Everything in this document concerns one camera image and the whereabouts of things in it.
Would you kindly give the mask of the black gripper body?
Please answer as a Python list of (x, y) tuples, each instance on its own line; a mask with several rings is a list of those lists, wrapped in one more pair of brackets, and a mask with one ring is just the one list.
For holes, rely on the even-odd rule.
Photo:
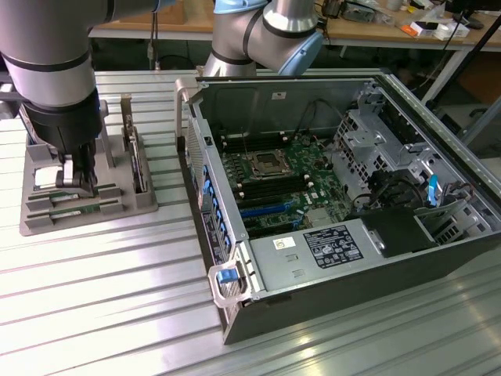
[(34, 103), (25, 103), (25, 107), (36, 135), (61, 154), (95, 153), (95, 138), (103, 126), (98, 96), (88, 96), (66, 107), (40, 107)]

